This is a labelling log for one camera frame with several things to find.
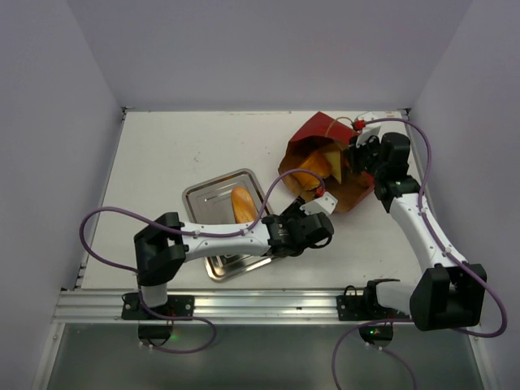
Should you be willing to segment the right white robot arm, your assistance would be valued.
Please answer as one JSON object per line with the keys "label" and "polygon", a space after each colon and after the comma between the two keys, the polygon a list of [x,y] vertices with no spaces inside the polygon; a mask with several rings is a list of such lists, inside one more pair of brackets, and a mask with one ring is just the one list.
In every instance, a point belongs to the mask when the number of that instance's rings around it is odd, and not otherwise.
{"label": "right white robot arm", "polygon": [[486,271],[479,264],[462,270],[434,241],[433,233],[439,238],[444,233],[435,221],[423,220],[431,211],[419,194],[419,182],[408,172],[410,139],[396,132],[354,136],[346,156],[354,172],[373,178],[375,196],[404,232],[422,271],[415,285],[398,279],[369,281],[362,298],[365,315],[380,319],[389,310],[398,310],[421,331],[476,325],[485,294],[477,279],[485,280]]}

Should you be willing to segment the red paper bag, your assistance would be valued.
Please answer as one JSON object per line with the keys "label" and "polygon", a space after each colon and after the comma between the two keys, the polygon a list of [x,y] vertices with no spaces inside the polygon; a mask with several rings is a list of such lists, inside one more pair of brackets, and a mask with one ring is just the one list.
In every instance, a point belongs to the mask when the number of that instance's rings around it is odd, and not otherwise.
{"label": "red paper bag", "polygon": [[338,201],[337,213],[346,213],[374,189],[374,180],[366,173],[356,173],[346,151],[358,132],[350,124],[319,111],[308,119],[287,144],[278,172],[286,188],[309,202],[320,193],[329,192]]}

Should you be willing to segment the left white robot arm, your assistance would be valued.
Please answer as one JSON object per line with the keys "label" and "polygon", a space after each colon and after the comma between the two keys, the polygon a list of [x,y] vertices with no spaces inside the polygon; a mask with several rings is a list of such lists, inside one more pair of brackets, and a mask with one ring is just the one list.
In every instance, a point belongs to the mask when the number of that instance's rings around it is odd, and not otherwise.
{"label": "left white robot arm", "polygon": [[202,225],[183,223],[176,212],[162,215],[134,236],[142,312],[151,319],[167,313],[167,283],[185,262],[235,255],[297,257],[328,245],[334,234],[329,216],[337,204],[324,193],[305,204],[295,201],[283,214],[269,214],[257,223]]}

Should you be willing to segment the long bread loaf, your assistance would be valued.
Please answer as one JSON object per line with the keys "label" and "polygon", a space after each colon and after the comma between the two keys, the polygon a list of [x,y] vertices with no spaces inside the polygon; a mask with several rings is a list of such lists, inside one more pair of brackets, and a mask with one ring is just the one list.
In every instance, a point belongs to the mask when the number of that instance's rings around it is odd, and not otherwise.
{"label": "long bread loaf", "polygon": [[241,186],[231,191],[231,203],[236,223],[253,222],[258,212],[249,191]]}

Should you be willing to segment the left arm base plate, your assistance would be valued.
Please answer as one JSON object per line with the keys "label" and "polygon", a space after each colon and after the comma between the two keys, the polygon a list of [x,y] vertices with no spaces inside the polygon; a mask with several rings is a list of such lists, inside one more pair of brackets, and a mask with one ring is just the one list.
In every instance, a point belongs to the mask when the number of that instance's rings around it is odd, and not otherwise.
{"label": "left arm base plate", "polygon": [[[123,309],[121,319],[133,321],[159,320],[150,314],[141,304],[137,292],[129,292],[122,296]],[[168,317],[192,317],[195,297],[191,295],[169,295],[167,303],[150,309],[162,316]]]}

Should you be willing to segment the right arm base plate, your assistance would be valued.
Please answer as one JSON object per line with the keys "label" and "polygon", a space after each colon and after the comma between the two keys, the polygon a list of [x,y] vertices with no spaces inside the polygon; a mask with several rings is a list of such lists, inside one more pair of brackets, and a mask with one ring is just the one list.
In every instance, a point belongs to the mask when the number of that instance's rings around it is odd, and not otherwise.
{"label": "right arm base plate", "polygon": [[375,286],[369,284],[364,288],[348,285],[336,297],[336,311],[340,321],[370,321],[392,317],[391,310],[377,302]]}

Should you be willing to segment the round flower bread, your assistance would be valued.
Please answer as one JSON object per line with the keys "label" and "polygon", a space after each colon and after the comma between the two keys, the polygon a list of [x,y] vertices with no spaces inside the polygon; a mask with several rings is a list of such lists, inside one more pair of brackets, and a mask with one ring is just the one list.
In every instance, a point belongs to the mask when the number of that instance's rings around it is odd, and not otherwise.
{"label": "round flower bread", "polygon": [[[292,176],[305,191],[310,191],[320,186],[320,180],[315,175],[324,180],[331,174],[331,166],[323,155],[318,152],[309,155],[297,169],[298,171],[292,173]],[[312,171],[315,175],[305,173],[303,170]]]}

